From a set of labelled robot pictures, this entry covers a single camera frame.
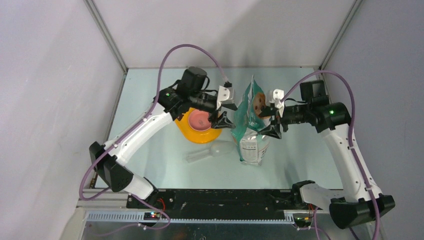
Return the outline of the green white pet food bag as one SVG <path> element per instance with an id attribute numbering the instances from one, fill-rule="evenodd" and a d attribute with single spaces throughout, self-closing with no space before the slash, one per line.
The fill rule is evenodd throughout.
<path id="1" fill-rule="evenodd" d="M 270 144 L 268 136 L 259 134 L 270 123 L 268 117 L 260 117 L 266 106 L 266 95 L 252 76 L 234 112 L 231 130 L 240 161 L 246 165 L 260 166 Z"/>

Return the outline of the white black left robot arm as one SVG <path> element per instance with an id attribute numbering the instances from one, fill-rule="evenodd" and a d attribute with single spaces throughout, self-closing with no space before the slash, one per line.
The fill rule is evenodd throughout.
<path id="1" fill-rule="evenodd" d="M 221 110 L 237 110 L 232 83 L 225 79 L 218 89 L 208 89 L 209 82 L 205 70 L 194 66 L 187 68 L 181 79 L 158 90 L 150 107 L 122 133 L 103 144 L 95 141 L 90 145 L 91 169 L 113 192 L 124 191 L 138 197 L 145 208 L 156 206 L 156 187 L 126 165 L 152 136 L 175 120 L 181 120 L 191 108 L 206 112 L 213 129 L 235 128 L 227 112 Z"/>

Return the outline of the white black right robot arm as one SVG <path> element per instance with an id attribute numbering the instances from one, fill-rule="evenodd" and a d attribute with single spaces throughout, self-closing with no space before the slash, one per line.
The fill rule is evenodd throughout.
<path id="1" fill-rule="evenodd" d="M 341 103 L 330 103 L 322 80 L 300 84 L 301 103 L 286 106 L 286 94 L 281 89 L 265 95 L 260 117 L 269 125 L 261 135 L 281 138 L 291 124 L 308 123 L 324 140 L 341 179 L 341 190 L 330 190 L 312 180 L 294 183 L 291 204 L 304 209 L 309 204 L 329 212 L 340 229 L 377 222 L 395 207 L 391 195 L 382 193 L 368 170 L 354 135 L 354 113 Z"/>

